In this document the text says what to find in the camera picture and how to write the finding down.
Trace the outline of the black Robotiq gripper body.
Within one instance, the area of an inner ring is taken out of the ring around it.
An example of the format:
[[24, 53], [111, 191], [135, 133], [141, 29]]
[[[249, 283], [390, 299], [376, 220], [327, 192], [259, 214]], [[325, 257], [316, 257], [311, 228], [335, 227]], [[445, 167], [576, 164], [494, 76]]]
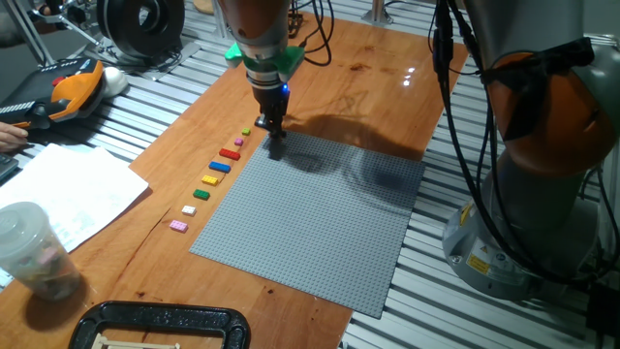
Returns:
[[253, 94], [260, 105], [261, 114], [267, 119], [282, 119], [286, 115], [290, 98], [290, 89], [286, 83], [267, 88], [254, 87]]

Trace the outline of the person's bare hand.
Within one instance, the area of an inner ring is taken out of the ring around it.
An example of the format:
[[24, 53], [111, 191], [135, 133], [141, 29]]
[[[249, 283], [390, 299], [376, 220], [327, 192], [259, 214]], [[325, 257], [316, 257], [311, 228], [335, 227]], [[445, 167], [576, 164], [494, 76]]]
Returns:
[[8, 153], [27, 144], [28, 132], [7, 123], [0, 123], [0, 152]]

